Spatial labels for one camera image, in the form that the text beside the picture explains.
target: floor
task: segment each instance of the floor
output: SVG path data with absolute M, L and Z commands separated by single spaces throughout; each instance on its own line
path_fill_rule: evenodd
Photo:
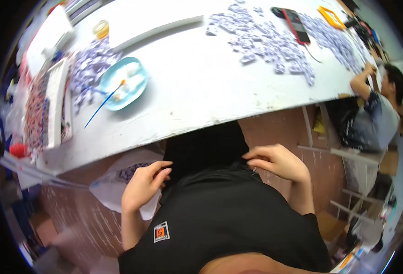
M 310 123 L 314 106 L 307 107 Z M 346 188 L 341 157 L 297 148 L 307 145 L 307 133 L 301 108 L 267 113 L 239 121 L 250 148 L 256 145 L 280 143 L 291 150 L 309 168 L 316 213 L 327 211 L 335 215 L 329 201 L 346 203 L 341 189 Z M 325 147 L 325 140 L 313 134 L 315 146 Z M 103 175 L 120 155 L 68 172 L 62 177 L 73 182 L 90 184 Z M 270 172 L 258 170 L 263 181 L 277 189 L 287 200 L 291 183 Z M 54 241 L 63 257 L 69 259 L 83 273 L 102 255 L 117 257 L 122 253 L 121 215 L 103 206 L 89 191 L 45 186 L 40 201 L 51 215 L 58 236 Z

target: cable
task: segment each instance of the cable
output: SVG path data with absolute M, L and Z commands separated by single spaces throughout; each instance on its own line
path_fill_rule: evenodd
M 317 46 L 319 47 L 319 50 L 320 50 L 320 56 L 322 56 L 322 49 L 320 48 L 320 46 L 319 46 L 319 44 L 316 42 L 316 44 L 317 44 Z M 308 54 L 314 59 L 314 60 L 316 60 L 317 62 L 319 62 L 319 63 L 323 63 L 321 60 L 317 60 L 316 59 L 316 57 L 314 57 L 312 54 L 311 54 L 311 52 L 310 52 L 310 50 L 309 50 L 309 45 L 308 44 L 304 44 L 304 46 L 305 46 L 305 48 L 307 49 L 307 51 L 308 51 Z

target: finger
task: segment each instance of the finger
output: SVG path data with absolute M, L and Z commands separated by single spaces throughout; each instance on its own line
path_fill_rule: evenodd
M 268 146 L 256 146 L 249 152 L 244 154 L 243 158 L 246 160 L 257 158 L 258 156 L 264 156 L 270 158 L 270 152 L 272 152 L 272 149 Z
M 154 189 L 159 189 L 160 185 L 166 179 L 166 177 L 170 174 L 171 168 L 166 168 L 157 174 L 156 178 L 151 182 L 151 185 Z
M 247 162 L 249 165 L 250 169 L 254 169 L 255 167 L 262 168 L 264 170 L 270 171 L 270 172 L 275 172 L 276 171 L 276 165 L 271 162 L 267 162 L 261 159 L 252 159 Z
M 163 167 L 168 167 L 171 166 L 172 162 L 171 161 L 156 161 L 146 168 L 148 168 L 149 171 L 154 172 L 154 174 L 158 171 L 160 171 Z

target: brown cardboard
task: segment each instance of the brown cardboard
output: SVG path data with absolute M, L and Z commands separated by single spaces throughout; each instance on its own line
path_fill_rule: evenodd
M 325 211 L 317 215 L 317 224 L 319 225 L 319 232 L 325 241 L 332 242 L 338 239 L 347 222 L 341 221 Z
M 29 224 L 34 229 L 35 234 L 40 238 L 43 246 L 51 244 L 57 236 L 56 228 L 51 217 L 45 211 L 40 211 L 29 218 Z
M 398 168 L 399 153 L 396 150 L 389 150 L 384 155 L 380 163 L 380 173 L 387 175 L 396 175 Z

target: man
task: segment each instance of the man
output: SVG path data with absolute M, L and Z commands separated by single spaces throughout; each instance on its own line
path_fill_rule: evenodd
M 256 167 L 293 182 L 288 203 Z M 139 208 L 161 186 L 161 207 L 145 231 Z M 331 266 L 308 168 L 281 145 L 249 151 L 236 121 L 167 140 L 164 161 L 138 168 L 128 183 L 121 230 L 121 273 L 300 274 Z
M 365 104 L 359 107 L 357 97 L 326 103 L 326 109 L 343 146 L 364 152 L 386 150 L 395 136 L 400 116 L 398 108 L 403 101 L 403 75 L 390 64 L 381 81 L 381 91 L 376 82 L 376 68 L 366 63 L 362 73 L 351 80 L 351 88 Z M 366 84 L 372 76 L 374 90 Z

